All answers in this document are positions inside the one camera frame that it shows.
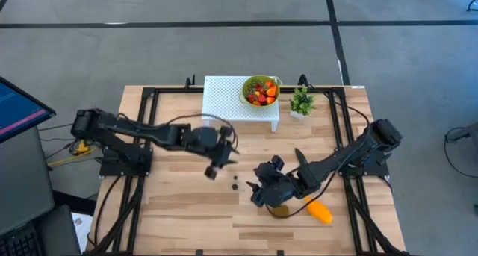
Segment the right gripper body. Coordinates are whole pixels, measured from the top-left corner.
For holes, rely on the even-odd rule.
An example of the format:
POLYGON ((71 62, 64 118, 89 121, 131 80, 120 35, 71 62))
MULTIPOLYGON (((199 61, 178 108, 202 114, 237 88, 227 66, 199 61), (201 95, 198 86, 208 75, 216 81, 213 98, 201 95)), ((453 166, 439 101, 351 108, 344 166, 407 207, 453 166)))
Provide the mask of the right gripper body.
POLYGON ((259 193, 260 207, 278 207, 297 194, 298 179, 282 173, 264 174, 259 176, 261 190, 259 193))

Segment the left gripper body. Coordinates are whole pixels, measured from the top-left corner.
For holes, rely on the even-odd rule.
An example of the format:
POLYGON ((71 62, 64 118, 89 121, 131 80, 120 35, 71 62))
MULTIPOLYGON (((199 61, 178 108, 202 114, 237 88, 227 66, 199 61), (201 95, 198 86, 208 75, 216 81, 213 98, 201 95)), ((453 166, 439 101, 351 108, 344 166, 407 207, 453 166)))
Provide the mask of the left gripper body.
POLYGON ((224 136, 221 136, 213 149, 213 166, 233 164, 234 161, 229 159, 231 152, 232 143, 224 136))

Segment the brown toy kiwi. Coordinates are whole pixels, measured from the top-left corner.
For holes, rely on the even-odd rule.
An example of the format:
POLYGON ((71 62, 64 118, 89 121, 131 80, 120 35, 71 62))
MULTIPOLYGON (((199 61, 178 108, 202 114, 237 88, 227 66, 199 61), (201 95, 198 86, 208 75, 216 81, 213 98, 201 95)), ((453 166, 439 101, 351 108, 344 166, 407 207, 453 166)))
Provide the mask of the brown toy kiwi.
POLYGON ((290 210, 287 205, 281 205, 279 207, 268 207, 270 214, 276 218, 286 218, 290 215, 290 210))

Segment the orange toy mango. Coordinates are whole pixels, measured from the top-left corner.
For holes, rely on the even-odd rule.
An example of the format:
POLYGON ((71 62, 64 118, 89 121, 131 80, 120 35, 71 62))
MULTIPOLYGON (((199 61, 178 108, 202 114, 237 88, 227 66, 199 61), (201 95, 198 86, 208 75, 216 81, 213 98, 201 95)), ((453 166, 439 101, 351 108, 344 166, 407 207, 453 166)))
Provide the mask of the orange toy mango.
POLYGON ((332 223, 333 216, 331 211, 325 206, 322 202, 318 200, 312 200, 311 197, 304 198, 305 203, 307 204, 306 210, 311 216, 318 219, 324 224, 332 223))

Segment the green plastic colander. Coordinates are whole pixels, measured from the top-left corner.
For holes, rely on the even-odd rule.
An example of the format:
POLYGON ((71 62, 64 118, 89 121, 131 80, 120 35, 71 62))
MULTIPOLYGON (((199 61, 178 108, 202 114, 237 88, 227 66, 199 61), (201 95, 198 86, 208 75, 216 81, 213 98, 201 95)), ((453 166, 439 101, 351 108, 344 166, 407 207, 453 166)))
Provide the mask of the green plastic colander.
POLYGON ((243 83, 241 92, 240 92, 240 97, 239 97, 240 101, 244 104, 248 104, 248 105, 251 105, 253 107, 259 107, 259 108, 266 108, 266 107, 271 106, 273 103, 268 104, 267 101, 266 102, 260 102, 261 106, 256 106, 252 102, 248 101, 248 95, 251 95, 251 94, 255 95, 255 101, 258 101, 258 102, 259 102, 258 97, 261 94, 266 96, 266 97, 269 97, 267 95, 267 90, 269 88, 265 85, 265 83, 267 81, 272 81, 273 82, 272 87, 277 88, 276 96, 274 97, 276 100, 274 101, 274 103, 277 102, 279 94, 280 94, 280 87, 282 86, 282 81, 278 77, 268 76, 268 75, 253 75, 253 76, 249 77, 247 80, 245 80, 245 82, 243 83), (262 93, 255 90, 255 85, 256 84, 260 84, 260 85, 263 86, 264 91, 262 93))

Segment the white perforated shelf riser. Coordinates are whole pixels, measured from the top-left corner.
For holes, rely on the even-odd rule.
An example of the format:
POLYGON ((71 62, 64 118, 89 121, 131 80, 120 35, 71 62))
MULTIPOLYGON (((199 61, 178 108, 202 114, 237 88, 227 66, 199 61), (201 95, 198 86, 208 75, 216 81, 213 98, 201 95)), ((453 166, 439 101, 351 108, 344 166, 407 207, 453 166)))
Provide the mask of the white perforated shelf riser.
POLYGON ((259 107, 247 101, 243 87, 252 76, 206 75, 203 87, 202 113, 228 121, 270 122, 275 132, 279 124, 279 100, 259 107))

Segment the black kitchen knife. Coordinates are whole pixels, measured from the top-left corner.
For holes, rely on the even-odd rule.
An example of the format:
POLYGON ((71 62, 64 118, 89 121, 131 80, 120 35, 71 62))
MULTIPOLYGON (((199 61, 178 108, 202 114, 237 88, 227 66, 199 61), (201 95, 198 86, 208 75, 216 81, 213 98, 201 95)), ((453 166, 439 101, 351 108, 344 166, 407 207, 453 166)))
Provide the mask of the black kitchen knife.
POLYGON ((294 151, 295 151, 297 160, 298 160, 298 162, 299 162, 299 165, 300 165, 300 166, 306 166, 306 165, 308 165, 308 161, 307 161, 307 159, 305 158, 305 155, 304 155, 298 148, 295 148, 294 151))

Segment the small potted green plant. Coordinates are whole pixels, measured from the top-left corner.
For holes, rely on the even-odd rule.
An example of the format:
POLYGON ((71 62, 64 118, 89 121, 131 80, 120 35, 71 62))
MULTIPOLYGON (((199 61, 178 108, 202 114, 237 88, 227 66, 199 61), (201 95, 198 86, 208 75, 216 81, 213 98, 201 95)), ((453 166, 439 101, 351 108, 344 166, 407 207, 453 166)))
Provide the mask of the small potted green plant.
POLYGON ((314 109, 314 95, 309 93, 307 86, 295 88, 290 99, 291 115, 297 119, 303 119, 311 114, 314 109))

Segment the yellow tool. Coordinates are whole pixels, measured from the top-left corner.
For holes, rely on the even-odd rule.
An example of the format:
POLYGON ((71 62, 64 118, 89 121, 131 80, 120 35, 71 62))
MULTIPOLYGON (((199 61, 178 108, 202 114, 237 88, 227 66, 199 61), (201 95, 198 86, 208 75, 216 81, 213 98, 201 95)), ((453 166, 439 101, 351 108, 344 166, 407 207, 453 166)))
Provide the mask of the yellow tool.
POLYGON ((90 146, 88 146, 86 144, 86 142, 84 140, 81 140, 77 146, 73 147, 71 157, 68 157, 68 158, 63 159, 63 160, 58 160, 58 161, 55 161, 55 162, 47 163, 47 166, 53 168, 53 167, 56 167, 56 166, 60 166, 60 165, 66 164, 66 163, 73 162, 74 160, 77 160, 79 158, 82 158, 82 157, 85 157, 85 156, 91 154, 94 150, 95 150, 95 148, 91 148, 90 146))

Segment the white paper sheet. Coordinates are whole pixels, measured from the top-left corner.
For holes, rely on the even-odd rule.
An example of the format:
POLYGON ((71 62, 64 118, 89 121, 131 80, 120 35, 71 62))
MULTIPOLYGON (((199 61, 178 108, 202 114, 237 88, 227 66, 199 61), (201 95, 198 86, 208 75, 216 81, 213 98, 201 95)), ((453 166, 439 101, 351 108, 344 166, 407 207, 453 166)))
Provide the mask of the white paper sheet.
POLYGON ((75 226, 75 232, 80 246, 81 252, 84 252, 88 241, 88 234, 90 233, 91 225, 93 223, 92 216, 80 213, 72 213, 72 220, 75 226))

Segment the computer monitor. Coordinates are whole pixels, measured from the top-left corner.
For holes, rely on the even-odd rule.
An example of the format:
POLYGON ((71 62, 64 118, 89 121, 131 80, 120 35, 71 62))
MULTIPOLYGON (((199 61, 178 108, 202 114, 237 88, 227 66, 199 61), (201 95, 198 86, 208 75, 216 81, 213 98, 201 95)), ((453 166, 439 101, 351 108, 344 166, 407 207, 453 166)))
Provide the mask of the computer monitor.
POLYGON ((0 143, 56 116, 56 112, 0 76, 0 143))

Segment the black keyboard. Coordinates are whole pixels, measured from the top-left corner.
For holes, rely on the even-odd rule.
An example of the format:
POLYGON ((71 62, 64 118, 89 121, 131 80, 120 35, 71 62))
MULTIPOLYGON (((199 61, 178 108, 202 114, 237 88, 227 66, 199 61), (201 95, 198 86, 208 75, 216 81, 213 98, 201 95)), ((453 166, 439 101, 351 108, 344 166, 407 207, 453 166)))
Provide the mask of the black keyboard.
POLYGON ((32 223, 0 236, 0 256, 43 256, 32 223))

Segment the black aluminium table frame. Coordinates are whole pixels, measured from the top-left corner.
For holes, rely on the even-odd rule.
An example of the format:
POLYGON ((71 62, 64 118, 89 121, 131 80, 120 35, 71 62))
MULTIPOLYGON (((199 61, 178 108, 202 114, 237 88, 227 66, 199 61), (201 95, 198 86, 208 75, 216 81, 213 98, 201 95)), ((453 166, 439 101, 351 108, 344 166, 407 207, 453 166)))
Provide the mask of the black aluminium table frame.
POLYGON ((280 119, 275 132, 269 122, 235 122, 239 154, 215 180, 205 177, 207 160, 185 152, 154 150, 152 171, 145 180, 134 253, 137 255, 352 255, 368 247, 367 230, 358 214, 351 214, 340 176, 327 184, 321 201, 333 215, 323 224, 290 200, 290 219, 275 219, 250 200, 254 168, 278 155, 285 171, 297 166, 295 148, 310 161, 329 156, 339 143, 360 135, 371 119, 367 91, 345 87, 349 106, 331 107, 317 95, 314 110, 304 119, 289 113, 289 95, 279 100, 280 119))

